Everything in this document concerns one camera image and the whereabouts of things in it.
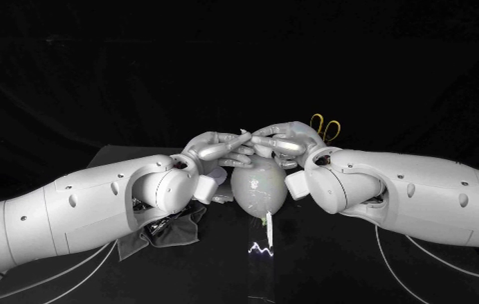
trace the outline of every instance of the scissors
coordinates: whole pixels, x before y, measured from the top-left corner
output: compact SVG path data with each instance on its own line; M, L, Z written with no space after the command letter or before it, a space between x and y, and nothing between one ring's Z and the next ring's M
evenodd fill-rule
M312 115L312 120L315 119L315 117L319 117L319 120L321 120L321 121L319 121L318 134L319 134L319 136L322 136L322 140L324 140L325 142L334 141L334 140L337 139L338 135L340 135L341 130L342 130L342 125L340 124L340 122L338 122L337 120L331 120L329 123L328 123L328 125L327 125L325 131L322 132L322 124L324 124L324 122L325 122L325 118L322 117L321 114L314 114L314 115ZM331 125L332 123L335 123L335 124L338 125L338 133L337 133L337 135L332 137L332 139L329 139L329 140L327 141L327 140L325 140L325 138L327 138L327 132L328 132L329 125Z

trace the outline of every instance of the black backdrop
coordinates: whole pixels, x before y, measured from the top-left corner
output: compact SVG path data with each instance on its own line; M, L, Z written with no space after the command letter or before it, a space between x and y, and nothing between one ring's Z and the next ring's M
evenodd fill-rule
M479 167L478 0L2 0L2 198L109 144L319 112L335 145Z

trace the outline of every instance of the table surface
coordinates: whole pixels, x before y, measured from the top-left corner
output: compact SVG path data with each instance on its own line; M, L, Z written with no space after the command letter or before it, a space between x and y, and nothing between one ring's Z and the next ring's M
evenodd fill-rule
M106 146L88 167L178 148ZM231 190L228 180L221 190ZM200 242L142 249L123 262L114 248L88 280L55 303L228 303L249 302L249 214L236 202L213 202L200 221ZM329 215L311 196L290 195L273 216L276 303L420 303L394 278L378 249L374 225ZM475 303L479 278L429 256L399 233L378 230L384 255L399 279L428 303ZM479 273L478 250L417 242L443 260ZM45 303L91 274L109 248L71 273L0 299L0 303ZM0 294L70 269L99 249L37 260L9 271Z

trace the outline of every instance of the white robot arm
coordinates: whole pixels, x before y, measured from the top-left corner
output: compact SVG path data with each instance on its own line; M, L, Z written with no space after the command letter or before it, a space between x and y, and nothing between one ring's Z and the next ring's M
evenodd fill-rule
M0 271L109 244L179 212L191 199L210 204L221 180L205 169L249 167L244 154L254 152L241 144L250 138L247 132L241 136L207 132L181 154L77 171L0 202ZM148 209L135 211L135 198Z
M254 136L251 141L276 150L288 140ZM360 217L430 242L479 247L479 172L472 167L324 145L309 148L303 167L286 179L296 200L311 194L331 214Z

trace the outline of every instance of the gray cloth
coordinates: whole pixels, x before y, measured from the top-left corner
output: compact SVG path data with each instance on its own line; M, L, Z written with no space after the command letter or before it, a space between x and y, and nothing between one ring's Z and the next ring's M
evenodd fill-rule
M207 212L207 207L198 201L191 201L189 204L191 209L171 221L159 234L152 235L148 227L142 227L135 233L119 239L120 261L138 253L149 244L161 248L188 245L200 241L198 222Z

